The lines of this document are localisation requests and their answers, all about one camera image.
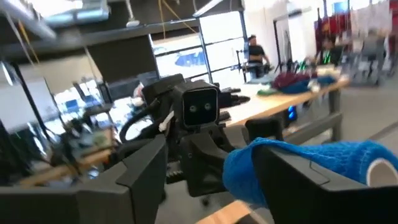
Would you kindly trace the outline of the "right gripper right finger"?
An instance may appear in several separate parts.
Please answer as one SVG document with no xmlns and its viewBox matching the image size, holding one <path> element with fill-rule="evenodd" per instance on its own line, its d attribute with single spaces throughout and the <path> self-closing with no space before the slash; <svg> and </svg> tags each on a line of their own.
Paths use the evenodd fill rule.
<svg viewBox="0 0 398 224">
<path fill-rule="evenodd" d="M 368 187 L 271 146 L 252 160 L 275 224 L 398 224 L 398 186 Z"/>
</svg>

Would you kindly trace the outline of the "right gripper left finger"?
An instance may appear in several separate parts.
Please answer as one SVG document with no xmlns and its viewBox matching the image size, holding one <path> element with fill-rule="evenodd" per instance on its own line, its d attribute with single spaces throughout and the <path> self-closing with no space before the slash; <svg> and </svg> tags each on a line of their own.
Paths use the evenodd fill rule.
<svg viewBox="0 0 398 224">
<path fill-rule="evenodd" d="M 0 224 L 154 224 L 164 191 L 163 135 L 70 188 L 0 187 Z"/>
</svg>

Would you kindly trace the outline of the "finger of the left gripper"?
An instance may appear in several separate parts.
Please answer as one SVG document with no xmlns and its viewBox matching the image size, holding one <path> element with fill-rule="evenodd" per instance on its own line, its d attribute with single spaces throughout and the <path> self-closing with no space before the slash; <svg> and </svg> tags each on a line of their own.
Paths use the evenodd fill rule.
<svg viewBox="0 0 398 224">
<path fill-rule="evenodd" d="M 180 164 L 192 197 L 225 192 L 223 165 L 233 149 L 223 133 L 190 134 L 179 142 Z"/>
</svg>

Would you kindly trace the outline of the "blue elastic bandage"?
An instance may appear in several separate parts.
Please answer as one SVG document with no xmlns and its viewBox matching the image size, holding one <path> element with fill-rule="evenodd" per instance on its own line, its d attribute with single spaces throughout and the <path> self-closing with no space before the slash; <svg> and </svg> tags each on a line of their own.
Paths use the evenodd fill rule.
<svg viewBox="0 0 398 224">
<path fill-rule="evenodd" d="M 339 141 L 299 146 L 275 139 L 256 138 L 248 146 L 231 151 L 223 164 L 223 185 L 236 199 L 268 208 L 252 162 L 256 146 L 275 146 L 292 152 L 337 174 L 370 185 L 371 174 L 386 167 L 398 181 L 398 157 L 374 141 Z"/>
</svg>

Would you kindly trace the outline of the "wooden side table top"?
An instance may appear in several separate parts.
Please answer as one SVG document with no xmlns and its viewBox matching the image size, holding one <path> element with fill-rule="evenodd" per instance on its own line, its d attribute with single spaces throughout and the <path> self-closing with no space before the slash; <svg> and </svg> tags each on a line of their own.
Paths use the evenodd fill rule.
<svg viewBox="0 0 398 224">
<path fill-rule="evenodd" d="M 287 110 L 290 106 L 296 106 L 305 101 L 311 101 L 326 93 L 339 91 L 347 86 L 348 83 L 349 80 L 347 78 L 340 78 L 336 83 L 323 87 L 317 93 L 307 91 L 296 95 L 277 93 L 270 96 L 257 95 L 257 91 L 263 88 L 261 85 L 244 84 L 240 86 L 240 94 L 249 96 L 251 100 L 238 106 L 222 109 L 222 111 L 227 111 L 231 116 L 231 118 L 224 123 L 227 126 L 241 125 L 245 124 L 249 119 L 271 116 Z"/>
</svg>

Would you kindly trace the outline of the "black device on side table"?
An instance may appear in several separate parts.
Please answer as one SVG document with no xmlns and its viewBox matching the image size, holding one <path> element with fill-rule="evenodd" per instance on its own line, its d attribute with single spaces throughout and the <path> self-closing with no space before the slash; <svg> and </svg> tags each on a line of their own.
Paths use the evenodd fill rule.
<svg viewBox="0 0 398 224">
<path fill-rule="evenodd" d="M 218 93 L 219 108 L 230 108 L 250 101 L 251 98 L 249 96 L 237 95 L 239 92 L 241 92 L 240 88 L 225 88 L 221 90 Z"/>
</svg>

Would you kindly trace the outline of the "pile of clothes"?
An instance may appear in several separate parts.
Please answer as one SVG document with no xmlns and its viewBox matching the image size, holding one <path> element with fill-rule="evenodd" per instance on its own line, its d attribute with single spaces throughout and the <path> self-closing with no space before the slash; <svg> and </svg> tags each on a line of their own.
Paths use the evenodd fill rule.
<svg viewBox="0 0 398 224">
<path fill-rule="evenodd" d="M 276 93 L 288 95 L 301 94 L 307 91 L 318 93 L 322 87 L 336 83 L 331 75 L 318 76 L 310 72 L 281 72 L 264 87 L 257 91 L 258 96 L 269 96 Z"/>
</svg>

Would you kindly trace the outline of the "person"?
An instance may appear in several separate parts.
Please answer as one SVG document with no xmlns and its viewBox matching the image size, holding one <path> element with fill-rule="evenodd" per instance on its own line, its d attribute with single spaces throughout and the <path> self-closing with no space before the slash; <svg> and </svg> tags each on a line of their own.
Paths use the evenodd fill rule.
<svg viewBox="0 0 398 224">
<path fill-rule="evenodd" d="M 256 78 L 261 78 L 272 68 L 271 62 L 255 35 L 248 37 L 248 44 L 249 67 Z"/>
</svg>

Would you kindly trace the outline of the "white board on stand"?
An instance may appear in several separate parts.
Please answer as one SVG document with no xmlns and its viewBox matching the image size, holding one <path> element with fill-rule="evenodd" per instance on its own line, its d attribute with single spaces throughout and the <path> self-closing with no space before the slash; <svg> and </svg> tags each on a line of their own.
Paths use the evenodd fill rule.
<svg viewBox="0 0 398 224">
<path fill-rule="evenodd" d="M 0 121 L 10 133 L 21 131 L 29 124 L 39 123 L 30 101 L 20 83 L 11 83 L 8 64 L 0 62 Z M 42 77 L 25 81 L 27 89 L 43 123 L 57 119 L 59 109 Z"/>
</svg>

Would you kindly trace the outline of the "dark hanging panel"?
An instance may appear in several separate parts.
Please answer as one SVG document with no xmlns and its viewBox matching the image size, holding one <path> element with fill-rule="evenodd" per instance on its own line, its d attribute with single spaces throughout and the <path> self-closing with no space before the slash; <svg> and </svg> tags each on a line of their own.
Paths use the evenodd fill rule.
<svg viewBox="0 0 398 224">
<path fill-rule="evenodd" d="M 88 52 L 103 80 L 108 83 L 157 71 L 147 35 L 91 45 Z"/>
</svg>

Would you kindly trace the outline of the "white pendant lamp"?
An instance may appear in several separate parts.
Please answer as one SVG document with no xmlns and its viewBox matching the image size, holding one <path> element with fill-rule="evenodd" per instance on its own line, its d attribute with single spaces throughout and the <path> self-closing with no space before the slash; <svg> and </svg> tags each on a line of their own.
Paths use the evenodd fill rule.
<svg viewBox="0 0 398 224">
<path fill-rule="evenodd" d="M 124 0 L 126 4 L 126 9 L 129 15 L 129 19 L 126 23 L 126 27 L 136 27 L 140 25 L 140 21 L 134 17 L 132 7 L 131 7 L 131 0 Z"/>
</svg>

